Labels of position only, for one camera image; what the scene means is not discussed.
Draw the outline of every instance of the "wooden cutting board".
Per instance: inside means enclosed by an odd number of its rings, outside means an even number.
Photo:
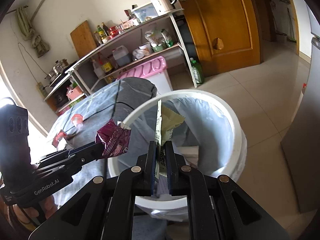
[[[97,47],[88,21],[81,23],[72,33],[70,33],[70,36],[79,58],[84,57]]]

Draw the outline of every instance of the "refrigerator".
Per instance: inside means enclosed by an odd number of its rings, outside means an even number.
[[[281,145],[302,213],[320,207],[320,25],[310,8],[312,53],[307,87]]]

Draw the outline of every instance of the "power strip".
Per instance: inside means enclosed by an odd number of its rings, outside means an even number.
[[[43,96],[43,98],[46,98],[48,96],[48,92],[45,90],[44,86],[42,85],[41,82],[39,82],[37,84],[37,89],[38,91],[41,93],[41,95]]]

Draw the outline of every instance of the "pink storage bin lid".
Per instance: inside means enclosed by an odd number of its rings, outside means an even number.
[[[167,68],[167,63],[165,62],[164,57],[160,56],[122,73],[117,79],[126,77],[148,78],[157,73],[163,72]]]

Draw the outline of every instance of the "green bottle of detergent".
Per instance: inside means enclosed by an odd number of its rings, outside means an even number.
[[[191,68],[193,71],[193,75],[196,79],[196,83],[203,84],[204,77],[203,77],[202,68],[201,68],[200,63],[196,62],[192,57],[190,58],[190,62],[191,62]]]

